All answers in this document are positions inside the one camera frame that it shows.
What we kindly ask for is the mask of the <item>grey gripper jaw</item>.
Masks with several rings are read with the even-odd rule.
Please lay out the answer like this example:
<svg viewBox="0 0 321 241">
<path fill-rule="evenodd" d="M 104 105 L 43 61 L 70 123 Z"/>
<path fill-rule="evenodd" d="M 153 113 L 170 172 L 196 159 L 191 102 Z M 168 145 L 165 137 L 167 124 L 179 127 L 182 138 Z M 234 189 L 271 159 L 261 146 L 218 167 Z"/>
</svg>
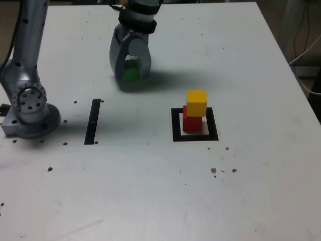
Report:
<svg viewBox="0 0 321 241">
<path fill-rule="evenodd" d="M 129 56 L 134 60 L 139 68 L 142 79 L 149 77 L 151 69 L 151 55 L 148 48 L 148 36 L 136 37 L 128 44 Z"/>
<path fill-rule="evenodd" d="M 133 39 L 132 32 L 118 24 L 114 30 L 109 50 L 110 66 L 119 83 L 137 81 L 137 64 L 134 59 L 127 59 L 128 44 Z"/>
</svg>

